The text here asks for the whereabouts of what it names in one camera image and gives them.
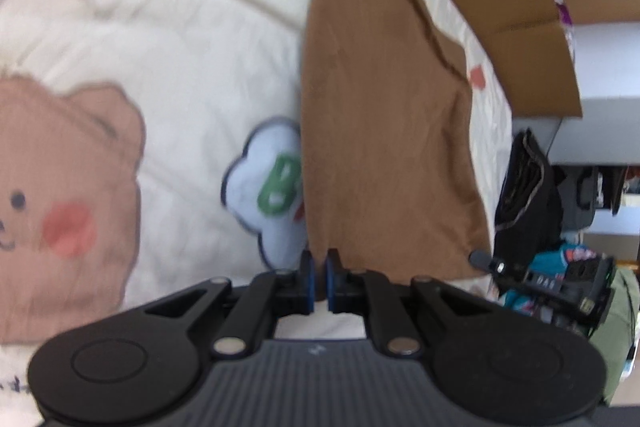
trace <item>pink cheek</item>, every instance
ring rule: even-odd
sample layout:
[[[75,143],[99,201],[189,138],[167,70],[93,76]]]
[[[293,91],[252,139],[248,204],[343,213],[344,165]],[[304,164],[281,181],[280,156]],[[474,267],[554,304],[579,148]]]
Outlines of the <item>pink cheek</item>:
[[[77,201],[54,205],[42,222],[44,243],[65,259],[88,253],[97,236],[91,210]]]
[[[486,87],[482,66],[476,66],[469,72],[469,84],[479,90],[483,90]]]

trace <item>bear eye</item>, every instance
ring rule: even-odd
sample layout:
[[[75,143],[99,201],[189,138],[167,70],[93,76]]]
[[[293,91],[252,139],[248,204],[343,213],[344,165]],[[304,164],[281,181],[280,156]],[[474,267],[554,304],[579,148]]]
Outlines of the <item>bear eye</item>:
[[[11,195],[11,206],[14,207],[15,210],[23,210],[26,203],[27,200],[20,191],[14,192]]]

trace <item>bear ear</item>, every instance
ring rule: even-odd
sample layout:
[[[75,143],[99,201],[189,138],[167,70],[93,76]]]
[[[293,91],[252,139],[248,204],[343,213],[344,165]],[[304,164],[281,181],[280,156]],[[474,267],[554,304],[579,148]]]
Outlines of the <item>bear ear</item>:
[[[67,99],[100,124],[108,136],[128,142],[142,156],[145,121],[120,87],[94,84],[77,90]]]

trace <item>cloud patch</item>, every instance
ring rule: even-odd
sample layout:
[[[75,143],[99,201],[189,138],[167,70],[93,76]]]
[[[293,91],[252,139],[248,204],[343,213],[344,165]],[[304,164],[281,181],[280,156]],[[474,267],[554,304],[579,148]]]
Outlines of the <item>cloud patch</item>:
[[[224,207],[258,237],[270,269],[295,268],[306,247],[300,127],[287,118],[260,124],[226,170]]]

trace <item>black cloth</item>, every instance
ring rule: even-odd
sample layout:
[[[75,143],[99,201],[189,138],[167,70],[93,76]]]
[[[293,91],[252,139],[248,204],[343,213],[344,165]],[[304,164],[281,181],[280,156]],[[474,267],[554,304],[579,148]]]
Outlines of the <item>black cloth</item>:
[[[620,203],[622,203],[622,192],[625,187],[627,169],[627,165],[598,167],[602,174],[603,208],[610,208],[614,216],[620,210]]]
[[[494,255],[521,279],[533,257],[561,244],[562,203],[554,170],[527,129],[514,138],[495,213]]]

